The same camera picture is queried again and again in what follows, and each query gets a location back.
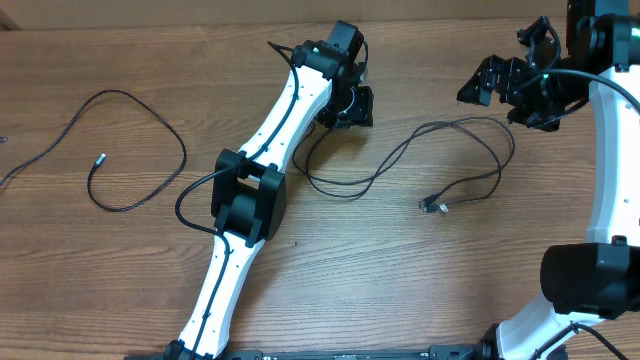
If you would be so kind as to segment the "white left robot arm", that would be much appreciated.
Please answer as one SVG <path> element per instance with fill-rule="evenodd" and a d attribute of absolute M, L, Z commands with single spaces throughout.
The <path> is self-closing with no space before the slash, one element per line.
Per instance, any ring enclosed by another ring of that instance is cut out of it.
<path fill-rule="evenodd" d="M 344 21 L 325 40 L 292 49 L 276 46 L 290 68 L 277 102 L 238 151 L 223 150 L 212 174 L 211 262 L 188 323 L 163 353 L 165 359 L 216 359 L 225 350 L 231 320 L 249 269 L 286 213 L 286 169 L 313 121 L 329 129 L 370 127 L 373 93 L 364 85 L 364 35 Z"/>

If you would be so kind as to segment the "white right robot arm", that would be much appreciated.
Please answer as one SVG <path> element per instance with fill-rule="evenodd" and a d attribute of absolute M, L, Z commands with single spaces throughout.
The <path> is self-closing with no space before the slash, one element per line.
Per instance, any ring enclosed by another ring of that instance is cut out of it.
<path fill-rule="evenodd" d="M 491 326 L 477 359 L 562 359 L 565 341 L 639 308 L 639 20 L 625 1 L 571 1 L 566 35 L 546 17 L 517 33 L 523 58 L 490 56 L 459 101 L 510 106 L 508 120 L 552 132 L 590 105 L 596 130 L 593 208 L 582 243 L 549 247 L 540 292 Z"/>

